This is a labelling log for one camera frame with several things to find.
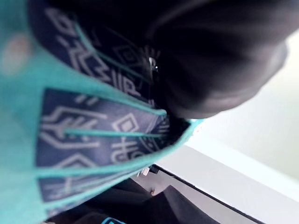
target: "black fabric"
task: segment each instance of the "black fabric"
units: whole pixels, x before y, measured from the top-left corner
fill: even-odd
[[[161,27],[161,89],[180,117],[206,118],[252,98],[283,66],[299,1],[221,0]]]
[[[143,210],[152,224],[219,224],[173,186],[147,200]]]
[[[161,102],[181,118],[207,118],[255,96],[283,66],[284,41],[299,27],[296,0],[71,1],[161,51]]]
[[[152,197],[131,179],[49,221],[99,224],[108,217],[126,224],[218,224],[172,186]]]

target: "white geometric print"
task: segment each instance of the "white geometric print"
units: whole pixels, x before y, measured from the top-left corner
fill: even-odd
[[[81,153],[75,153],[70,157],[60,161],[53,167],[56,168],[65,168],[65,167],[72,167],[72,168],[83,168],[83,167],[97,167],[97,164],[91,161],[90,159],[86,158]]]
[[[113,86],[124,93],[129,93],[133,96],[141,96],[141,94],[136,90],[135,84],[132,80],[123,76],[120,72],[111,70]]]
[[[54,112],[51,115],[43,116],[42,120],[44,122],[55,122],[64,113],[90,116],[90,117],[94,117],[94,118],[98,118],[98,119],[107,119],[107,115],[103,114],[103,113],[81,110],[81,109],[71,108],[71,107],[66,107],[66,106],[58,106],[55,108]]]
[[[81,94],[77,97],[75,97],[75,103],[77,104],[81,104],[81,103],[86,103],[87,106],[92,106],[95,103],[98,102],[98,98],[97,97],[89,97],[87,95]]]
[[[57,8],[47,8],[45,9],[45,14],[51,20],[56,29],[66,35],[73,37],[77,36],[75,30],[75,23],[67,17],[66,14],[58,10]]]
[[[122,45],[113,48],[117,57],[129,67],[139,66],[138,55],[132,50],[129,45]]]
[[[84,99],[83,95],[80,95],[75,98],[75,102],[80,103],[80,101],[83,102]],[[100,142],[88,142],[89,138],[87,136],[80,136],[83,142],[65,142],[65,140],[75,138],[73,135],[66,135],[65,131],[70,128],[91,130],[100,123],[101,119],[107,119],[107,115],[77,108],[58,106],[50,115],[42,117],[42,131],[39,136],[43,141],[57,149],[72,150],[98,148]]]
[[[46,132],[41,132],[39,137],[53,146],[54,148],[61,150],[76,150],[76,149],[93,149],[100,147],[100,142],[61,142],[53,138],[50,134]]]
[[[135,132],[139,129],[139,125],[133,113],[129,113],[114,121],[111,125],[112,128],[118,132]]]
[[[128,154],[134,151],[135,151],[134,157],[140,156],[140,152],[136,152],[139,149],[137,146],[137,142],[136,141],[126,142],[126,137],[121,137],[121,142],[119,143],[111,144],[111,148],[120,148],[118,150],[115,150],[111,154],[111,161],[113,164],[129,161],[130,159],[132,159],[132,156],[131,158],[129,158]]]
[[[166,117],[162,122],[161,125],[158,126],[158,133],[167,133],[169,132],[170,124],[169,124],[169,118]]]
[[[80,67],[82,67],[90,77],[98,78],[102,82],[111,81],[111,78],[106,74],[106,72],[110,71],[106,63],[99,56],[87,50],[81,42],[74,40],[73,46],[70,46],[61,36],[57,36],[56,40],[67,50],[71,65],[75,70],[81,71]],[[93,68],[95,72],[88,65],[88,60],[95,60],[97,62],[98,65]]]

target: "teal trim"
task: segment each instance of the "teal trim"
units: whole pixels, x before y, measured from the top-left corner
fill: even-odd
[[[109,217],[109,218],[106,218],[101,224],[115,224],[114,222],[111,221],[111,219],[116,220],[115,218]]]
[[[192,123],[190,127],[183,133],[183,135],[178,139],[178,141],[174,145],[170,145],[164,148],[161,151],[137,157],[132,161],[125,162],[119,165],[109,165],[105,167],[97,167],[97,168],[39,168],[38,170],[34,170],[39,177],[65,177],[70,175],[93,175],[93,174],[102,174],[102,173],[115,173],[123,170],[130,170],[139,167],[144,167],[149,163],[154,163],[155,161],[163,158],[169,153],[173,152],[177,148],[181,147],[193,134],[194,128],[203,122],[203,120],[199,119]]]
[[[100,194],[100,193],[104,192],[105,190],[111,188],[112,186],[114,186],[114,185],[130,178],[134,174],[139,173],[142,169],[143,168],[139,168],[137,171],[134,171],[130,174],[121,176],[119,179],[116,179],[115,181],[112,181],[112,182],[107,183],[106,185],[102,185],[102,186],[99,186],[97,188],[91,189],[86,193],[82,193],[82,194],[79,194],[79,195],[74,195],[74,196],[71,196],[71,197],[68,197],[68,198],[65,198],[65,199],[61,199],[59,201],[46,203],[45,207],[50,209],[50,208],[53,208],[53,207],[63,206],[64,204],[68,204],[68,203],[72,203],[74,201],[82,200],[82,199],[88,197],[89,195]]]
[[[87,136],[99,136],[99,137],[152,137],[161,138],[162,134],[147,134],[140,132],[112,132],[112,131],[100,131],[100,130],[84,130],[84,129],[66,129],[66,134],[74,135],[87,135]]]
[[[101,51],[95,49],[93,47],[93,45],[90,44],[89,40],[87,39],[86,35],[84,34],[84,32],[82,31],[81,27],[78,25],[78,23],[76,23],[75,25],[75,29],[77,31],[77,33],[79,34],[79,37],[82,41],[82,43],[85,45],[85,47],[87,49],[89,49],[91,52],[94,52],[95,54],[98,54],[101,56],[101,58],[103,58],[104,60],[110,62],[111,64],[114,64],[115,66],[119,67],[122,70],[125,70],[129,73],[131,73],[132,75],[139,77],[145,81],[147,81],[148,83],[152,84],[152,81],[149,78],[146,78],[145,76],[139,74],[138,72],[135,72],[134,70],[128,68],[127,66],[122,65],[121,63],[117,62],[116,60],[112,59],[111,57],[107,56],[106,54],[102,53]]]

